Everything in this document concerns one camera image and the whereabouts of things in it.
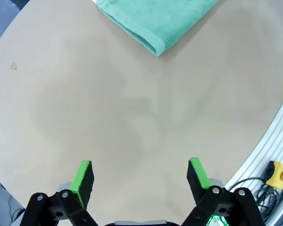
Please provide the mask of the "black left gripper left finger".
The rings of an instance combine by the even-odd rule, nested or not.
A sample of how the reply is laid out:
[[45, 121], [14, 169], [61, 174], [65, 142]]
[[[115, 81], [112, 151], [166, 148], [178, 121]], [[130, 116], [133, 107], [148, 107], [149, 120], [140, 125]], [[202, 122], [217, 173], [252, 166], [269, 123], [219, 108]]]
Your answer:
[[92, 162], [83, 160], [70, 187], [52, 196], [35, 193], [31, 196], [23, 214], [22, 226], [56, 226], [61, 220], [69, 220], [74, 226], [95, 226], [97, 223], [87, 211], [94, 174]]

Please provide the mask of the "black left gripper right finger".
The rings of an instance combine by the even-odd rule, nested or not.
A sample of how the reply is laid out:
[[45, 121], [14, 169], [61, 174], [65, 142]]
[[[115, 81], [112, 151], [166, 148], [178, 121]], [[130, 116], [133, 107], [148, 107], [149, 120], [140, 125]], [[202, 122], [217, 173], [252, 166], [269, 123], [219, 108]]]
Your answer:
[[251, 191], [241, 187], [230, 192], [212, 185], [198, 157], [188, 161], [187, 180], [196, 206], [183, 226], [207, 226], [214, 217], [220, 217], [223, 226], [265, 225]]

